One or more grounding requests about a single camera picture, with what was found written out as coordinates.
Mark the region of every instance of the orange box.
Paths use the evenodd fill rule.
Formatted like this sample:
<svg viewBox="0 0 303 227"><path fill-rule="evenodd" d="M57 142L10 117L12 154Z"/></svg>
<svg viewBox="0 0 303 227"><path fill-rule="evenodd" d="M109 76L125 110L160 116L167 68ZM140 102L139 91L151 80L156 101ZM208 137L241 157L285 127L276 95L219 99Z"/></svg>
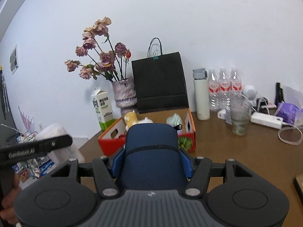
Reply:
<svg viewBox="0 0 303 227"><path fill-rule="evenodd" d="M174 113L180 115L182 119L182 134L180 136L186 136L191 139L192 147L189 152L196 150L196 129L194 127L194 121L189 108L165 110L152 113L138 114L139 120L148 117L154 123L166 123L166 119L172 116ZM99 137L99 145L106 156L112 156L119 148L125 144L125 123L120 117L110 127L108 127Z"/></svg>

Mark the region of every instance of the green vegetable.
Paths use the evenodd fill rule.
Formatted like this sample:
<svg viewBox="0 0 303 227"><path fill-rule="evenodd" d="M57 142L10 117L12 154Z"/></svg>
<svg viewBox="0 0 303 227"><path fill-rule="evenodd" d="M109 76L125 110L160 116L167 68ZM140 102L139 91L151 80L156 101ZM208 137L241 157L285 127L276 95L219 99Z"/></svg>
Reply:
<svg viewBox="0 0 303 227"><path fill-rule="evenodd" d="M189 150L192 146L192 141L189 137L181 136L178 139L178 147L183 148L186 151Z"/></svg>

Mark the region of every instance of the metal screw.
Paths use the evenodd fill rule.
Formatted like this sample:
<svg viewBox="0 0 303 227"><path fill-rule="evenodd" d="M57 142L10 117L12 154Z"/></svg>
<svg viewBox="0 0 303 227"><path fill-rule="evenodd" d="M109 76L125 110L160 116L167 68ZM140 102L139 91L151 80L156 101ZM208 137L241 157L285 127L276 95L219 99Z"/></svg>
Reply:
<svg viewBox="0 0 303 227"><path fill-rule="evenodd" d="M102 194L105 196L114 196L118 193L117 189L107 188L102 191Z"/></svg>
<svg viewBox="0 0 303 227"><path fill-rule="evenodd" d="M189 196L197 196L200 194L200 190L196 188L189 188L185 190L185 193Z"/></svg>

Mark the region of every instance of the glass cup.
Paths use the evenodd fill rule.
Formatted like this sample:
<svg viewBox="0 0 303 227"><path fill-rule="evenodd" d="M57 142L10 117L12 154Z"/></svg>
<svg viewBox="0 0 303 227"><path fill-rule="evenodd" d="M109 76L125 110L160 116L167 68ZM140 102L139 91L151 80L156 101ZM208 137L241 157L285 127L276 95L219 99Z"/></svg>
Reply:
<svg viewBox="0 0 303 227"><path fill-rule="evenodd" d="M245 97L237 95L230 103L232 132L236 135L245 135L251 115L251 105Z"/></svg>

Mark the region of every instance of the hand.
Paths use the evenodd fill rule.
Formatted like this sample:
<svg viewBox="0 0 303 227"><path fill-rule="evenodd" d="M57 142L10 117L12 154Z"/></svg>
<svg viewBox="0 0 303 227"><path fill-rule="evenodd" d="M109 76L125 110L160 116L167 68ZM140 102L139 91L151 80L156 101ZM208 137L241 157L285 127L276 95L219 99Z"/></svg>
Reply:
<svg viewBox="0 0 303 227"><path fill-rule="evenodd" d="M11 225L19 222L13 208L16 196L22 191L22 189L19 187L19 182L19 177L17 174L15 174L13 188L1 202L3 210L0 211L0 217Z"/></svg>

